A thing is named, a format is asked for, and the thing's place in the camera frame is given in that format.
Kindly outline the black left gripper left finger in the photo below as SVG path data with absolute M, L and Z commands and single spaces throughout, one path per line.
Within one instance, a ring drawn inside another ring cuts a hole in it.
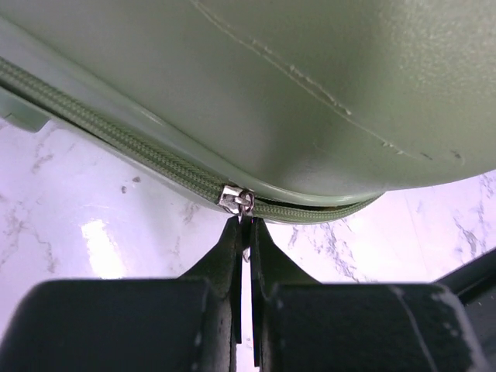
M 234 371 L 241 226 L 175 279 L 45 281 L 1 342 L 3 371 Z

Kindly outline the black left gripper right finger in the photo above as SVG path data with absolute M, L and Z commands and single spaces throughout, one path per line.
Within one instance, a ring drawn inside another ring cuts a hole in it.
M 446 286 L 322 284 L 250 227 L 253 362 L 262 371 L 488 371 L 464 305 Z

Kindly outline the green hard-shell suitcase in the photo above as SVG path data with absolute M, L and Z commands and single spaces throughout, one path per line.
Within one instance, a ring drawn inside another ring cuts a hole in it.
M 1 106 L 327 222 L 495 168 L 495 3 L 3 1 Z

